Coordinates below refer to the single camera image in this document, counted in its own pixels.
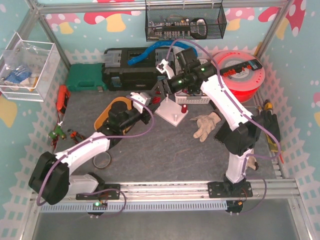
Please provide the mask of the black power strip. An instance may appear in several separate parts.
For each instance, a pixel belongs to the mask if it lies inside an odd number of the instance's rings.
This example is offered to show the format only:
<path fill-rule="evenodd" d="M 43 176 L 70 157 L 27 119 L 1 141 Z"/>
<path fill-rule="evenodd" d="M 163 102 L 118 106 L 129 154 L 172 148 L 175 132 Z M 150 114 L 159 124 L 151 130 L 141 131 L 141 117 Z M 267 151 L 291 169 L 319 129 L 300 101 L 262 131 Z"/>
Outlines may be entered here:
<path fill-rule="evenodd" d="M 222 68 L 219 73 L 224 77 L 228 77 L 231 75 L 241 73 L 245 69 L 256 71 L 262 69 L 262 67 L 262 64 L 257 59 L 252 59 Z"/>

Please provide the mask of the orange handled pliers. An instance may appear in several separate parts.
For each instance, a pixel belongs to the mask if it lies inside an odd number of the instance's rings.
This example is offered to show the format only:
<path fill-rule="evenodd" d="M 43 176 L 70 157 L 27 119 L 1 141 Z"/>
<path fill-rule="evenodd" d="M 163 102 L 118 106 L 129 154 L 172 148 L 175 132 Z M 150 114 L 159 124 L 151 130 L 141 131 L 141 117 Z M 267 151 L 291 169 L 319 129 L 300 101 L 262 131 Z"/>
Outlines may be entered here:
<path fill-rule="evenodd" d="M 68 129 L 67 132 L 75 145 L 86 139 L 85 136 L 72 129 Z"/>

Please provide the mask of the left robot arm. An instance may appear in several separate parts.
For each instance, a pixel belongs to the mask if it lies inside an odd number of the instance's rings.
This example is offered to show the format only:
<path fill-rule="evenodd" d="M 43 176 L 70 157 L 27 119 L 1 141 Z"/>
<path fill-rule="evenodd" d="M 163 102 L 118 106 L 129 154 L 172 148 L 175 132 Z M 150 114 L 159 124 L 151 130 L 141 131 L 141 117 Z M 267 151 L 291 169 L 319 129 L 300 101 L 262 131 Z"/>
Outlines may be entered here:
<path fill-rule="evenodd" d="M 66 195 L 93 195 L 102 182 L 92 173 L 73 172 L 93 157 L 105 153 L 128 138 L 128 131 L 139 121 L 154 123 L 154 112 L 160 106 L 145 93 L 132 92 L 115 98 L 94 123 L 95 132 L 71 148 L 55 154 L 46 151 L 38 159 L 29 179 L 29 187 L 38 196 L 36 204 L 55 205 Z"/>

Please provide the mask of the black tool box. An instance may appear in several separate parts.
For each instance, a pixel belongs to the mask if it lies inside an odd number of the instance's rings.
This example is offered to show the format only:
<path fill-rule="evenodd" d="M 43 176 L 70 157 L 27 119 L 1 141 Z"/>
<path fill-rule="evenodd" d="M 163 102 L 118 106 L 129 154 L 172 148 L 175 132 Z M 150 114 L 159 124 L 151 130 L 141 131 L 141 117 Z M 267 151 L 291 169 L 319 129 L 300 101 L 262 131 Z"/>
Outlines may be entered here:
<path fill-rule="evenodd" d="M 164 78 L 164 75 L 156 69 L 156 65 L 166 57 L 167 47 L 155 49 L 141 62 L 128 64 L 129 60 L 145 50 L 145 47 L 125 47 L 109 48 L 104 51 L 102 81 L 110 91 L 151 90 L 158 80 Z"/>

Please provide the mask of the white plastic basket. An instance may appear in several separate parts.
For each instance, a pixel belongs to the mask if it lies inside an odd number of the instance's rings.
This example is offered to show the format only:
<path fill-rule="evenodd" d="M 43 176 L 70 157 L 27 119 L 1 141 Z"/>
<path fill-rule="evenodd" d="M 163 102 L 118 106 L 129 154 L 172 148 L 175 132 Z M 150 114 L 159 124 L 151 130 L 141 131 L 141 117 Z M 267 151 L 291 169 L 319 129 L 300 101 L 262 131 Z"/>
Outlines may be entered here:
<path fill-rule="evenodd" d="M 198 59 L 201 64 L 207 62 L 206 59 Z M 178 61 L 175 63 L 175 72 L 177 74 L 183 73 Z M 188 94 L 184 93 L 182 90 L 174 94 L 175 102 L 177 104 L 209 104 L 210 98 L 205 94 Z"/>

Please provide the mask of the red large spring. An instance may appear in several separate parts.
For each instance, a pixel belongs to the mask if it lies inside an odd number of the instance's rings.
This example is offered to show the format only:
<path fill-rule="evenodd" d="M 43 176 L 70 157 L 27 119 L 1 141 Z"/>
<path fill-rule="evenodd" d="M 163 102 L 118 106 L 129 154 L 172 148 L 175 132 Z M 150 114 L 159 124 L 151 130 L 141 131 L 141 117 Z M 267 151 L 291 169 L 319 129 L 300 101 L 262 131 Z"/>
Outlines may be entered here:
<path fill-rule="evenodd" d="M 188 106 L 186 104 L 183 104 L 181 107 L 181 113 L 186 114 L 188 111 Z"/>

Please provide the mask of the green tool case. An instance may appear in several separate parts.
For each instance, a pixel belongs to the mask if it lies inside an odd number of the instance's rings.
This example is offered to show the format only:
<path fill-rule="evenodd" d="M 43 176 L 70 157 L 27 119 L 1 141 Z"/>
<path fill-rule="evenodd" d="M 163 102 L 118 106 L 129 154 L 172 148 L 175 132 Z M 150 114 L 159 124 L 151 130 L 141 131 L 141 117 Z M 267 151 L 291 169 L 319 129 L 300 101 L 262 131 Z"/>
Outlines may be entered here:
<path fill-rule="evenodd" d="M 65 85 L 70 92 L 97 91 L 98 89 L 106 91 L 108 89 L 103 82 L 102 63 L 72 64 Z"/>

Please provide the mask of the white peg base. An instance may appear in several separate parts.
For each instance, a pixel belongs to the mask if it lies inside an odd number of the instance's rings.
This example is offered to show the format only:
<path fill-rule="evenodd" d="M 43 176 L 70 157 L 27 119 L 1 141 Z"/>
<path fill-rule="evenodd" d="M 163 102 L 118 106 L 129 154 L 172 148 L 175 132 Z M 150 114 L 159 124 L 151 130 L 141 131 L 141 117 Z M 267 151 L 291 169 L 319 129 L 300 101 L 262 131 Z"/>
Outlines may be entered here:
<path fill-rule="evenodd" d="M 161 101 L 160 107 L 155 111 L 155 113 L 162 119 L 177 127 L 189 113 L 189 110 L 187 109 L 187 113 L 183 114 L 181 113 L 181 109 L 182 105 L 179 105 L 175 101 L 169 99 L 169 97 L 166 97 Z"/>

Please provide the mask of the orange black meter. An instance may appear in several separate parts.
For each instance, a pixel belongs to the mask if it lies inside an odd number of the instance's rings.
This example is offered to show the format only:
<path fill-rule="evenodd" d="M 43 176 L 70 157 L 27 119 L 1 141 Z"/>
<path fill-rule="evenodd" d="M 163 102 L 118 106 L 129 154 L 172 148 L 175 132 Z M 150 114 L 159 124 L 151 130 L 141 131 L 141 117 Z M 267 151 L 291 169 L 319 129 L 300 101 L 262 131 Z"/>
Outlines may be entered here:
<path fill-rule="evenodd" d="M 59 113 L 65 114 L 68 101 L 70 98 L 70 91 L 68 90 L 66 85 L 60 85 L 57 94 L 56 100 L 56 109 Z"/>

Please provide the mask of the brown tape roll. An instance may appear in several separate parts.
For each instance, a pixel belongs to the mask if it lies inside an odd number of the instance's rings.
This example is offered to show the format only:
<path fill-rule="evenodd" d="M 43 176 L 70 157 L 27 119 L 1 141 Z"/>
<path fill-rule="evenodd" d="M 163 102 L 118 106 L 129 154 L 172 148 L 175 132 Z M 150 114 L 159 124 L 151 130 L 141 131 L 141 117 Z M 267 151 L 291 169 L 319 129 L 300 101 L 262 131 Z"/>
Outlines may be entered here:
<path fill-rule="evenodd" d="M 101 152 L 93 157 L 92 163 L 95 168 L 103 170 L 112 163 L 112 157 L 108 152 Z"/>

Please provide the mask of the blue white glove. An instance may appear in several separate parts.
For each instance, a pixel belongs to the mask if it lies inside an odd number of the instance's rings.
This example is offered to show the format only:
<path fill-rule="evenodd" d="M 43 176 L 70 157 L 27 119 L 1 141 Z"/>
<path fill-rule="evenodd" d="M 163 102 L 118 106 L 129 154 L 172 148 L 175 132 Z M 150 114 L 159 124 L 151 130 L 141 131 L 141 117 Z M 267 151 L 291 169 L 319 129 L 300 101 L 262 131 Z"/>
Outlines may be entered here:
<path fill-rule="evenodd" d="M 9 85 L 17 86 L 28 86 L 30 85 L 29 78 L 32 72 L 26 66 L 19 66 L 18 68 L 12 70 L 9 75 L 5 78 L 4 82 Z"/>

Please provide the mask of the orange plastic tray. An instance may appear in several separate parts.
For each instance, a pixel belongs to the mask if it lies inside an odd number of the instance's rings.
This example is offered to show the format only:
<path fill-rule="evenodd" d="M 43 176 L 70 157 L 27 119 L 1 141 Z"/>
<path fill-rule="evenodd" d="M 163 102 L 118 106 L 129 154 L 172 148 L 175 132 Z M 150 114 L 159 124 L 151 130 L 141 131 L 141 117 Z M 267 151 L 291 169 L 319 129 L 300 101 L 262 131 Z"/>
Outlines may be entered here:
<path fill-rule="evenodd" d="M 103 125 L 103 123 L 107 120 L 109 117 L 109 111 L 112 108 L 112 104 L 116 102 L 123 102 L 125 103 L 128 110 L 131 110 L 132 107 L 132 101 L 124 96 L 116 97 L 112 102 L 104 109 L 104 111 L 100 114 L 100 116 L 95 120 L 94 122 L 94 129 L 98 131 L 98 129 Z"/>

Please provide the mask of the beige work glove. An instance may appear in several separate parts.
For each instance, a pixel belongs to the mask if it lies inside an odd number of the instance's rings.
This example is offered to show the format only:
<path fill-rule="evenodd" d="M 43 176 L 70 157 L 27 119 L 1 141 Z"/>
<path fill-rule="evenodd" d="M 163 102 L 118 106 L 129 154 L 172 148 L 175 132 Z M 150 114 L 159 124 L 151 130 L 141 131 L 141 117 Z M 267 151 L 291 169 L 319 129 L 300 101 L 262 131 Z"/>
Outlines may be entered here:
<path fill-rule="evenodd" d="M 216 128 L 217 124 L 221 121 L 219 115 L 211 112 L 209 115 L 199 115 L 190 119 L 196 121 L 198 130 L 193 134 L 195 139 L 199 139 L 203 143 L 208 135 Z"/>

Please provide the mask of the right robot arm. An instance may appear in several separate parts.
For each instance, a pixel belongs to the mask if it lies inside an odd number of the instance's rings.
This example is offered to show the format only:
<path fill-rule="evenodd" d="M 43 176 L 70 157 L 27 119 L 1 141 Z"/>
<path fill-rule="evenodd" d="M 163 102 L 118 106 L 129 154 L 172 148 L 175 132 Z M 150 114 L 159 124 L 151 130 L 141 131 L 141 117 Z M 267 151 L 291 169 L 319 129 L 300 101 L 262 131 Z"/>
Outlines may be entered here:
<path fill-rule="evenodd" d="M 215 135 L 215 139 L 223 143 L 229 151 L 228 167 L 225 180 L 231 184 L 244 181 L 247 157 L 258 141 L 263 124 L 262 117 L 253 115 L 238 101 L 228 89 L 216 64 L 201 63 L 192 48 L 176 54 L 182 73 L 176 75 L 167 59 L 156 65 L 156 69 L 166 74 L 160 86 L 164 94 L 172 95 L 182 89 L 201 91 L 207 95 L 224 116 L 225 122 Z"/>

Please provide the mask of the red filament spool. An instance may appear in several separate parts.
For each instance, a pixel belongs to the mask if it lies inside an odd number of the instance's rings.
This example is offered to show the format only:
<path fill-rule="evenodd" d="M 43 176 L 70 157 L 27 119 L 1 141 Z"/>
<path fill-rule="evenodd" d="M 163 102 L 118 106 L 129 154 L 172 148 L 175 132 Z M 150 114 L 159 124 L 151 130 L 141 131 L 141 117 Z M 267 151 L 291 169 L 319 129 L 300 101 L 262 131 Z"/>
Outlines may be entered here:
<path fill-rule="evenodd" d="M 240 50 L 221 51 L 213 58 L 216 63 L 218 63 L 220 70 L 242 62 L 257 59 L 255 56 Z M 221 75 L 224 83 L 241 103 L 247 102 L 255 95 L 265 80 L 265 76 L 264 67 L 256 71 L 245 69 L 240 73 L 227 77 Z"/>

